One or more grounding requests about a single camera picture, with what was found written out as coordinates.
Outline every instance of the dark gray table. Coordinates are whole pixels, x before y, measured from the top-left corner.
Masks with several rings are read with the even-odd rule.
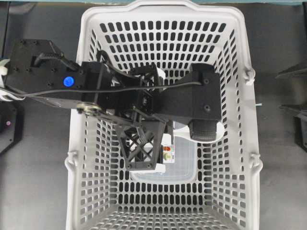
[[[10,8],[5,54],[16,38],[47,38],[75,59],[83,12],[90,4],[28,3]],[[302,6],[237,4],[245,15],[256,100],[260,153],[260,229],[305,230],[307,153],[294,142],[294,119],[280,104],[307,100],[307,80],[275,80],[307,58]],[[0,156],[0,229],[63,230],[66,219],[70,112],[32,100],[17,103],[21,141]]]

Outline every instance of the white plastic basket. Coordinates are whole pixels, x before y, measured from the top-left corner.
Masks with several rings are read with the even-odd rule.
[[[221,75],[224,137],[198,144],[197,176],[176,185],[133,181],[112,124],[71,112],[67,230],[259,229],[253,79],[242,13],[185,0],[141,0],[83,14],[77,61],[105,50],[124,71],[154,62],[173,83],[191,63]]]

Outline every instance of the metal bracket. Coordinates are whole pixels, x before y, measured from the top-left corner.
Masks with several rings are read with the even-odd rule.
[[[0,154],[14,142],[16,108],[8,102],[0,102]]]

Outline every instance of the white clip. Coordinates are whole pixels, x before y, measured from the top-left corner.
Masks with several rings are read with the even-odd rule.
[[[78,166],[77,151],[68,152],[68,162],[74,166]]]
[[[260,154],[250,154],[249,167],[253,170],[254,174],[258,174],[261,171],[263,163],[262,160],[260,160]]]
[[[9,59],[4,59],[4,60],[0,61],[0,87],[1,88],[5,88],[2,76],[5,76],[5,75],[8,74],[8,69],[5,67],[5,65],[8,62],[10,62]],[[0,89],[0,100],[1,101],[12,102],[13,100],[22,101],[24,99],[25,99],[25,97],[17,97],[15,95],[11,94],[11,93],[2,91]]]
[[[245,73],[243,74],[243,77],[245,79],[245,84],[253,85],[255,81],[255,76],[256,76],[256,72],[254,69],[245,71]]]
[[[10,62],[9,59],[4,59],[0,61],[0,87],[4,88],[4,82],[2,79],[2,76],[5,76],[8,74],[8,68],[5,67],[5,65]]]

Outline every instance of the bolt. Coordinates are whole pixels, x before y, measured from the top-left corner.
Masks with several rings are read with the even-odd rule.
[[[208,106],[207,104],[203,108],[207,113],[211,110],[210,106]]]
[[[83,110],[80,109],[80,108],[77,109],[78,114],[82,114],[82,111],[83,111]]]
[[[204,80],[203,80],[203,83],[206,84],[206,85],[208,85],[208,84],[209,84],[209,79],[204,79]]]
[[[143,105],[146,105],[147,104],[147,99],[146,97],[143,98]]]

